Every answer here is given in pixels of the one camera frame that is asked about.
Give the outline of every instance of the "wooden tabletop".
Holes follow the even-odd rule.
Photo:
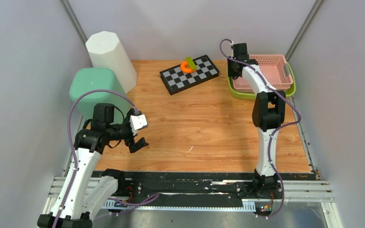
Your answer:
[[[123,171],[253,172],[258,160],[258,132],[251,114],[253,101],[230,95],[226,61],[214,61],[219,77],[170,96],[159,72],[175,60],[133,61],[138,84],[127,95],[149,121],[137,139],[150,144],[130,154],[124,144],[106,148],[96,169]],[[286,106],[285,122],[294,121]],[[282,129],[277,142],[280,172],[309,172],[295,125]]]

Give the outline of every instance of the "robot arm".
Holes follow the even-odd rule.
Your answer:
[[[231,58],[248,63],[251,67],[236,63],[228,59],[228,74],[233,79],[241,76],[251,86],[256,95],[252,121],[258,128],[259,157],[253,179],[254,191],[274,190],[278,185],[278,177],[272,168],[276,158],[276,140],[279,131],[272,135],[284,122],[285,102],[272,91],[275,89],[261,72],[258,62],[250,59],[247,53],[247,45],[232,45],[233,56]],[[284,91],[278,91],[285,97]]]
[[[76,134],[74,147],[78,158],[78,168],[75,169],[75,161],[72,159],[69,169],[76,171],[76,175],[64,207],[61,208],[60,205],[72,175],[66,177],[64,186],[51,212],[47,215],[40,215],[39,228],[52,228],[53,221],[60,210],[57,228],[92,227],[92,221],[108,197],[118,190],[123,191],[125,189],[124,172],[107,169],[103,172],[97,186],[85,197],[93,170],[103,154],[105,146],[110,141],[124,140],[130,153],[149,145],[144,138],[138,142],[134,140],[137,131],[148,126],[145,115],[142,113],[134,114],[134,110],[131,109],[123,123],[111,124],[113,121],[113,104],[97,104],[94,107],[90,129],[82,129]]]

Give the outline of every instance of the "green block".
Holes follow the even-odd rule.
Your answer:
[[[69,96],[75,102],[82,94],[95,89],[109,89],[125,95],[121,84],[112,70],[106,68],[84,68],[76,73],[69,90]],[[114,104],[124,115],[126,115],[131,107],[126,100],[106,92],[89,94],[83,97],[76,107],[85,119],[91,119],[93,117],[94,106],[97,103]],[[122,115],[115,109],[114,123],[120,124],[122,121]]]
[[[195,65],[195,63],[194,63],[194,61],[192,60],[192,58],[191,58],[191,57],[187,57],[187,58],[185,59],[185,61],[187,61],[188,66],[190,67],[190,69],[192,69],[192,70],[196,70],[196,65]]]

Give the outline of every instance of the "black and white checkerboard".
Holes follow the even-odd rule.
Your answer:
[[[219,70],[207,55],[195,58],[193,61],[196,65],[196,71],[193,73],[186,74],[182,72],[180,65],[160,72],[160,77],[170,95],[219,76]]]

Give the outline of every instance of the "gray wall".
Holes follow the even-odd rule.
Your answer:
[[[59,1],[0,1],[0,228],[36,227],[69,159],[69,87],[88,66]]]
[[[365,227],[365,1],[325,1],[289,62],[314,161],[344,227]]]
[[[285,55],[314,1],[69,0],[87,37],[115,32],[131,59],[223,59],[223,38]]]

